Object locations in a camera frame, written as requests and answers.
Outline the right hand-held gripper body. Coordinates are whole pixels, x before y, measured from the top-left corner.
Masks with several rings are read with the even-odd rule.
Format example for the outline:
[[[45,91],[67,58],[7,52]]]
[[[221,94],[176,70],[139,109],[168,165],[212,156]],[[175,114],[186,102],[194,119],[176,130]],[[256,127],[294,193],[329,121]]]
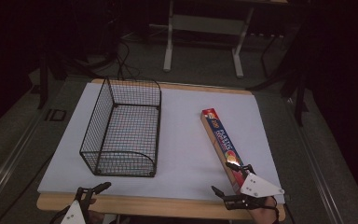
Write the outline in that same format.
[[[248,174],[239,188],[239,193],[223,195],[223,202],[227,210],[255,210],[258,208],[276,210],[277,202],[274,201],[273,205],[267,205],[267,198],[283,194],[284,190],[280,187],[255,174]]]

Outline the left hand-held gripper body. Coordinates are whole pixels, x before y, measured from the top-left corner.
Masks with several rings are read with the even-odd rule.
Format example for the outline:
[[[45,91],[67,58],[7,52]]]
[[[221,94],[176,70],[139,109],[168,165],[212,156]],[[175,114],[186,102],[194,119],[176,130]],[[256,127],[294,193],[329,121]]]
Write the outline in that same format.
[[[89,224],[90,197],[74,199],[66,210],[61,224]]]

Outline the long plastic wrap box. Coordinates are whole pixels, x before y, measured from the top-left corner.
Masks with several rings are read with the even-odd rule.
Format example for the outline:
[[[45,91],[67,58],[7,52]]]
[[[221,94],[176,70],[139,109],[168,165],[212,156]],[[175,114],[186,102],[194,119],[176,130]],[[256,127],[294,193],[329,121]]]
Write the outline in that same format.
[[[243,165],[239,153],[234,147],[224,125],[213,108],[202,110],[200,119],[212,142],[214,150],[222,163],[234,192],[240,194],[241,186],[244,183],[244,177],[242,176],[241,171],[235,171],[227,166],[227,162],[238,166]]]

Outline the black wire basket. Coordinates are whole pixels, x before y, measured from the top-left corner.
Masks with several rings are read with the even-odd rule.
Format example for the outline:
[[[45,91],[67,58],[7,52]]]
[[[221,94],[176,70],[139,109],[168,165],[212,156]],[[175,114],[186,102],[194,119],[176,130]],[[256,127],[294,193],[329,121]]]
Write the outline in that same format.
[[[161,103],[154,80],[103,80],[79,150],[94,175],[156,175]]]

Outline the person's left hand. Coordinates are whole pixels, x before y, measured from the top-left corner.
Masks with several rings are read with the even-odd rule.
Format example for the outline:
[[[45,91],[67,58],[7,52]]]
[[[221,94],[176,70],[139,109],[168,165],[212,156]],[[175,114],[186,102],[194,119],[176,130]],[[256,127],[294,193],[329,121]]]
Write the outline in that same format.
[[[104,213],[89,210],[88,214],[89,214],[88,224],[103,224]]]

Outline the person's right hand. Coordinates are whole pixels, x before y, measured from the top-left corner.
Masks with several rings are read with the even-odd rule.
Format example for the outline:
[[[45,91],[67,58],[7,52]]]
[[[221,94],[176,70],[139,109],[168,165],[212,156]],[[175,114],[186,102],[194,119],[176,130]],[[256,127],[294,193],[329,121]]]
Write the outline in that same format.
[[[276,209],[276,201],[267,197],[263,207],[249,210],[255,224],[279,224],[279,214]]]

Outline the white table mat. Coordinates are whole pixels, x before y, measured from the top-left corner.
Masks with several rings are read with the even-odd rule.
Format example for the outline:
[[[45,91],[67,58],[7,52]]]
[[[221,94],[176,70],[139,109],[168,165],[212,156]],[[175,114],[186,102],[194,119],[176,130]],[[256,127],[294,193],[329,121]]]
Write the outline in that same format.
[[[162,90],[157,173],[153,177],[94,175],[79,154],[101,86],[85,87],[55,155],[38,187],[40,193],[74,193],[103,182],[105,195],[218,201],[212,187],[233,189],[201,123],[201,111],[212,108],[245,164],[278,186],[279,176],[253,95],[207,91]]]

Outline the black floor socket plate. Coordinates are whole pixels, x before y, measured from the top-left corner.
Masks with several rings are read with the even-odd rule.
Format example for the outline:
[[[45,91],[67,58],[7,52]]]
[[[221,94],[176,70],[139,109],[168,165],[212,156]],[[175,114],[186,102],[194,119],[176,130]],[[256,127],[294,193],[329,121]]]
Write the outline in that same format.
[[[67,112],[61,109],[49,109],[45,121],[64,121]]]

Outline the black stand leg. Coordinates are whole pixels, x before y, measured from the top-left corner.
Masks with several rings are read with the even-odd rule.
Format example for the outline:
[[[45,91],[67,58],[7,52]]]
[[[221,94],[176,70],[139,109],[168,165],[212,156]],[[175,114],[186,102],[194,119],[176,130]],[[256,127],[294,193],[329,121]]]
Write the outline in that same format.
[[[308,68],[309,54],[307,45],[304,43],[306,37],[300,31],[296,32],[294,39],[284,54],[277,69],[267,76],[267,80],[253,87],[248,87],[248,91],[261,91],[268,86],[283,81],[280,95],[290,99],[295,93],[294,117],[298,126],[302,127],[302,112],[304,107],[306,70]]]
[[[39,109],[42,109],[48,100],[48,58],[45,51],[40,53],[40,91],[39,91]]]

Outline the metal floor rail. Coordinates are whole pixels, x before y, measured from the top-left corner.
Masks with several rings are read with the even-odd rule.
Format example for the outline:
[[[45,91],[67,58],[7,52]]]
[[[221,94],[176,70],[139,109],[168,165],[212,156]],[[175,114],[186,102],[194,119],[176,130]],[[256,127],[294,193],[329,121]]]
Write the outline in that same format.
[[[0,193],[5,187],[7,181],[10,179],[11,174],[15,170],[22,154],[24,153],[24,150],[29,145],[29,142],[31,141],[34,134],[34,130],[37,127],[39,121],[43,118],[44,113],[44,110],[36,110],[35,115],[32,117],[19,141],[10,150],[7,158],[0,166]]]
[[[324,174],[321,170],[320,164],[318,163],[314,153],[312,146],[310,144],[310,140],[307,137],[304,129],[300,127],[296,121],[293,113],[295,112],[295,102],[291,99],[283,99],[285,108],[291,116],[291,121],[294,123],[295,129],[298,132],[299,138],[305,150],[305,155],[307,162],[310,167],[310,173],[315,183],[316,189],[319,192],[320,198],[324,205],[324,210],[327,213],[327,216],[330,220],[330,224],[344,224],[341,214],[337,209],[337,204],[331,194],[331,190],[324,178]]]

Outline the white metal stand frame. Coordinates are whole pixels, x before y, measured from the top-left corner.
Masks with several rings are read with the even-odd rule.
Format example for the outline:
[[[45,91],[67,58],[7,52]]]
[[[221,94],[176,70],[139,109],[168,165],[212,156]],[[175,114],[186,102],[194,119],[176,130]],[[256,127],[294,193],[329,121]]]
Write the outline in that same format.
[[[255,8],[249,7],[247,9],[246,17],[243,21],[229,20],[229,19],[217,19],[200,16],[189,16],[182,14],[175,14],[174,1],[170,0],[169,4],[169,16],[168,16],[168,36],[167,46],[165,50],[165,57],[163,63],[163,70],[170,72],[172,68],[172,34],[174,30],[201,32],[220,35],[236,35],[238,39],[237,45],[231,50],[232,60],[235,68],[237,78],[243,78],[244,73],[241,65],[241,48],[244,39],[247,35],[248,28],[250,26],[251,19],[254,15]]]

